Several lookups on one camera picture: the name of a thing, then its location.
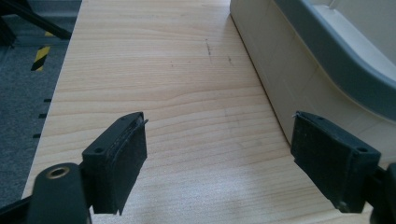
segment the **floor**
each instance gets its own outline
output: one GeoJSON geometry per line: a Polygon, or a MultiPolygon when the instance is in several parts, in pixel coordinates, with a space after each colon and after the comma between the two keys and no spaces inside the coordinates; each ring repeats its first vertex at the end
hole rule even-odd
{"type": "MultiPolygon", "coordinates": [[[[72,2],[73,10],[79,4],[72,2]]],[[[46,18],[73,31],[76,15],[52,13],[46,18]]],[[[17,40],[14,48],[0,47],[0,207],[22,196],[68,47],[68,41],[46,36],[18,16],[3,19],[17,40]],[[45,43],[50,45],[42,70],[32,71],[45,43]]]]}

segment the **yellow and black tape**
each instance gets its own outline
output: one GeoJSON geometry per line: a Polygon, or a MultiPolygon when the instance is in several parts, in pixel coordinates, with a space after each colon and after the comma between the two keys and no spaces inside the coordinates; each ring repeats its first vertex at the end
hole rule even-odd
{"type": "Polygon", "coordinates": [[[43,71],[44,62],[50,52],[50,47],[41,47],[35,56],[35,62],[32,65],[31,71],[43,71]]]}

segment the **wood grain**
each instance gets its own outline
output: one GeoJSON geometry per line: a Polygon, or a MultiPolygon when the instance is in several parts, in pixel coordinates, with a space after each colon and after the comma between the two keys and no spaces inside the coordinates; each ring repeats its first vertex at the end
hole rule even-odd
{"type": "Polygon", "coordinates": [[[83,1],[24,195],[135,111],[148,159],[123,216],[93,223],[368,222],[294,164],[227,0],[83,1]]]}

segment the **light wood surface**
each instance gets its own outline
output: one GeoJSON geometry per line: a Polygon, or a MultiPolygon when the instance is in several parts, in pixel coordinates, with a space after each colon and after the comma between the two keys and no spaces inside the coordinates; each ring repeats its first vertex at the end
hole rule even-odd
{"type": "Polygon", "coordinates": [[[122,217],[93,223],[368,223],[342,215],[293,162],[229,0],[84,0],[35,176],[143,111],[148,159],[122,217]]]}

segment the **clamp jaw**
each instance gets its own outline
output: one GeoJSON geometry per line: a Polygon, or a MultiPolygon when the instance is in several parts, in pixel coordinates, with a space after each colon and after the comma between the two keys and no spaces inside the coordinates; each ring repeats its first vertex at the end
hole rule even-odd
{"type": "Polygon", "coordinates": [[[295,115],[294,161],[342,213],[373,208],[371,223],[395,223],[396,163],[385,171],[381,153],[330,121],[305,112],[295,115]]]}
{"type": "Polygon", "coordinates": [[[2,223],[91,223],[122,210],[147,158],[143,113],[116,120],[82,153],[83,162],[42,171],[32,196],[0,210],[2,223]]]}

